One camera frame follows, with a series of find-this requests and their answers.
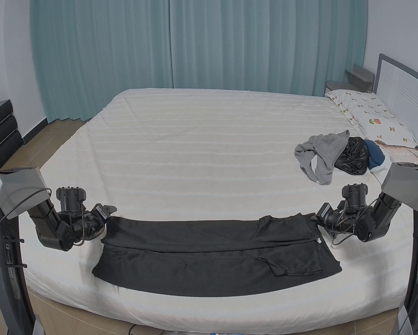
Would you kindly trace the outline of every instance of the white headboard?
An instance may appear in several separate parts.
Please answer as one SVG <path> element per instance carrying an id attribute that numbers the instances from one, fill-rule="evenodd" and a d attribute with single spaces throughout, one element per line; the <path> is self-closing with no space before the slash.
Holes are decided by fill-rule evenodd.
<path id="1" fill-rule="evenodd" d="M 373 92 L 418 141 L 418 73 L 380 54 Z"/>

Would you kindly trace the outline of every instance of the curtain fold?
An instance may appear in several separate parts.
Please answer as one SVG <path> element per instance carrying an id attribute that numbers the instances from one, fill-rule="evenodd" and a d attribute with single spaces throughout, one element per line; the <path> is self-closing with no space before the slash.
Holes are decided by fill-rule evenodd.
<path id="1" fill-rule="evenodd" d="M 367 0 L 170 0 L 174 87 L 324 94 L 362 65 Z"/>
<path id="2" fill-rule="evenodd" d="M 87 120 L 128 88 L 172 87 L 169 0 L 31 0 L 48 121 Z"/>
<path id="3" fill-rule="evenodd" d="M 87 120 L 128 88 L 322 96 L 362 65 L 367 0 L 31 0 L 48 121 Z"/>

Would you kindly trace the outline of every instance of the floral pillow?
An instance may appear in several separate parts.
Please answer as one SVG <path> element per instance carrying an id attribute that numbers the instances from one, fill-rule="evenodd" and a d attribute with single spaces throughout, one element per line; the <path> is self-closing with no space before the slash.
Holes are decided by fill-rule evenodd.
<path id="1" fill-rule="evenodd" d="M 341 109 L 363 139 L 415 148 L 412 132 L 371 92 L 338 89 L 325 94 Z"/>

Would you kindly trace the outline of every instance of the wall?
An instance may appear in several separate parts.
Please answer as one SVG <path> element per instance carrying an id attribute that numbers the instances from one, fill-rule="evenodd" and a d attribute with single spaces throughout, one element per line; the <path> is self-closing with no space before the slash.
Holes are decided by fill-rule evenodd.
<path id="1" fill-rule="evenodd" d="M 418 0 L 368 0 L 364 68 L 376 73 L 380 53 L 418 72 Z"/>
<path id="2" fill-rule="evenodd" d="M 30 0 L 0 0 L 0 101 L 10 99 L 25 136 L 45 118 L 32 60 Z"/>

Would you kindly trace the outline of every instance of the bed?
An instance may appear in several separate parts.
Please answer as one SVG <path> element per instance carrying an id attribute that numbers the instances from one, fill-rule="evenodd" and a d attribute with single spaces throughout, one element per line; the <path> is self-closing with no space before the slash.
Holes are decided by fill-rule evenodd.
<path id="1" fill-rule="evenodd" d="M 286 217 L 316 212 L 324 202 L 337 205 L 347 184 L 366 183 L 368 202 L 378 196 L 380 185 L 369 171 L 351 176 L 335 169 L 332 183 L 323 186 L 299 168 L 298 143 L 346 129 L 357 136 L 329 98 L 127 90 L 63 144 L 41 172 L 52 189 L 83 187 L 88 208 L 113 204 L 125 218 Z M 396 308 L 408 281 L 411 214 L 402 205 L 387 235 L 373 242 L 350 238 L 330 245 L 343 268 L 334 276 L 243 297 L 177 297 L 114 286 L 91 274 L 103 248 L 99 239 L 68 253 L 43 248 L 29 217 L 20 217 L 26 240 L 21 248 L 27 285 L 60 303 L 165 330 L 288 334 Z"/>

